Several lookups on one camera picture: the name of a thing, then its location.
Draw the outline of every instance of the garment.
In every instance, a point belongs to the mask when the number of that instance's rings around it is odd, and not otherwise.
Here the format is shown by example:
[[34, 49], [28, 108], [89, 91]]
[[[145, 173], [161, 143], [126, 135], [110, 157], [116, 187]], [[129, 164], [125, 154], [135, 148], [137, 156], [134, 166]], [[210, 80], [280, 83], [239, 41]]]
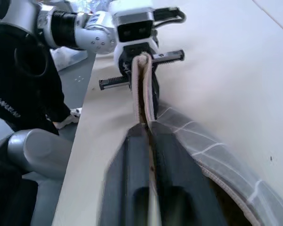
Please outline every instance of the garment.
[[[61, 122], [70, 110], [64, 104], [61, 80], [49, 49], [48, 70], [40, 78], [27, 77], [15, 66], [14, 50], [8, 43], [0, 43], [0, 118], [14, 131], [40, 128], [58, 134], [46, 115]], [[37, 53], [23, 60], [32, 68], [38, 68], [41, 61]]]

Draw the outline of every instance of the gray floor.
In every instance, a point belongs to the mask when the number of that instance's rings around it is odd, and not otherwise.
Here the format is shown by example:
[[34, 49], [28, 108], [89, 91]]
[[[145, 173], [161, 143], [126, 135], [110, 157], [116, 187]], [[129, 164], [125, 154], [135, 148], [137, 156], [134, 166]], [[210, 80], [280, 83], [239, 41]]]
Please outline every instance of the gray floor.
[[[65, 103], [69, 108], [82, 107], [95, 54], [89, 54], [88, 58], [59, 72], [61, 77]], [[70, 124], [60, 130], [60, 135], [70, 141], [75, 138], [76, 125]], [[11, 134], [12, 130], [0, 119], [0, 140]]]

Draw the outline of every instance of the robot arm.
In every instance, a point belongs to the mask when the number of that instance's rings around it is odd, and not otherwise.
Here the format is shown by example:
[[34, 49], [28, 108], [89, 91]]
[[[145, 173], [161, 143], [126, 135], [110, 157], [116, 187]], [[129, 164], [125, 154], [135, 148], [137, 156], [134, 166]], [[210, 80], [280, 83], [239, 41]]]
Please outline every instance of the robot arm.
[[51, 48], [66, 46], [108, 54], [116, 46], [112, 16], [104, 11], [70, 13], [42, 5], [37, 17], [37, 33]]
[[0, 30], [21, 43], [27, 33], [50, 48], [66, 46], [99, 54], [114, 51], [114, 26], [108, 12], [65, 12], [33, 0], [3, 0], [0, 9]]

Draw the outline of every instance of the white table surface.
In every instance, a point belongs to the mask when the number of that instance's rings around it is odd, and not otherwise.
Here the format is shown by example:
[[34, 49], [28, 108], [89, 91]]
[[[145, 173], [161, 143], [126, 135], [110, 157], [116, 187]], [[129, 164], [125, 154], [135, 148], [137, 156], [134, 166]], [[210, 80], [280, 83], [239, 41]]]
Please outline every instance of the white table surface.
[[[283, 197], [283, 28], [262, 0], [261, 8], [252, 0], [172, 2], [155, 6], [179, 6], [187, 21], [159, 29], [160, 50], [182, 48], [186, 60], [159, 67], [161, 99], [209, 128]], [[97, 57], [54, 226], [97, 224], [105, 170], [134, 124], [128, 87], [98, 87], [119, 75], [112, 56]]]

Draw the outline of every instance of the white shoe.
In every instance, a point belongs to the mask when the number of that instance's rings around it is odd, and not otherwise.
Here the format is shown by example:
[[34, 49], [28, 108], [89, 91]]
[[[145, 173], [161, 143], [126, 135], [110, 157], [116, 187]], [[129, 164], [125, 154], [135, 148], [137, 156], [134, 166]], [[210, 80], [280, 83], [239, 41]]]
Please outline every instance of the white shoe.
[[61, 129], [70, 123], [78, 123], [81, 117], [82, 108], [75, 108], [70, 110], [70, 115], [62, 122], [53, 122], [57, 129]]

